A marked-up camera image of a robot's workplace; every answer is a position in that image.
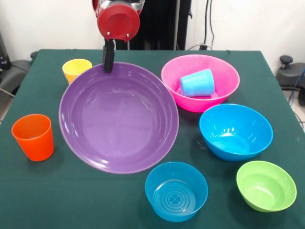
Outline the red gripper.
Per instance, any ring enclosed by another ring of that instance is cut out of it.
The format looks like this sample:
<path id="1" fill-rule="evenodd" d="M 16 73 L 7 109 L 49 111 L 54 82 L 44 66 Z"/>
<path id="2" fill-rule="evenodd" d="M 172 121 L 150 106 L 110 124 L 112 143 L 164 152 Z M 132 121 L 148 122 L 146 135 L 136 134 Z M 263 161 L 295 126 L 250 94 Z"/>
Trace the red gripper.
<path id="1" fill-rule="evenodd" d="M 114 40 L 130 41 L 140 28 L 139 0 L 92 0 L 101 35 L 106 40 L 102 51 L 105 72 L 111 73 L 114 63 Z"/>

